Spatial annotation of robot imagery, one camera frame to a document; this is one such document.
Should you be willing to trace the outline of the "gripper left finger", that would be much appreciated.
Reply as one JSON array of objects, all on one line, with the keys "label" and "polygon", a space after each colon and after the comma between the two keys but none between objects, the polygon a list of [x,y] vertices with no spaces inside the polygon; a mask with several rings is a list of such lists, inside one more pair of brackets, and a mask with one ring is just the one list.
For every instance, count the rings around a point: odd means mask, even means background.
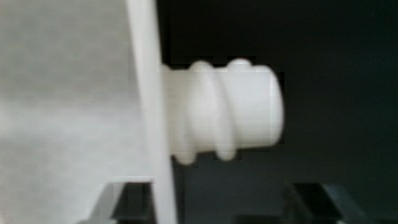
[{"label": "gripper left finger", "polygon": [[93,213],[79,224],[155,224],[150,182],[121,182],[105,186]]}]

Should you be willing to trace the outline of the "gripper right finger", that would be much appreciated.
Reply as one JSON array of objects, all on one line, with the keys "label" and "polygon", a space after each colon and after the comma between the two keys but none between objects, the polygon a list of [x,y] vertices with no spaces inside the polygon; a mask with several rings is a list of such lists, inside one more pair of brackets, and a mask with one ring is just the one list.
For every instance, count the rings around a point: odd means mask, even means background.
[{"label": "gripper right finger", "polygon": [[340,185],[290,183],[283,199],[283,224],[372,224]]}]

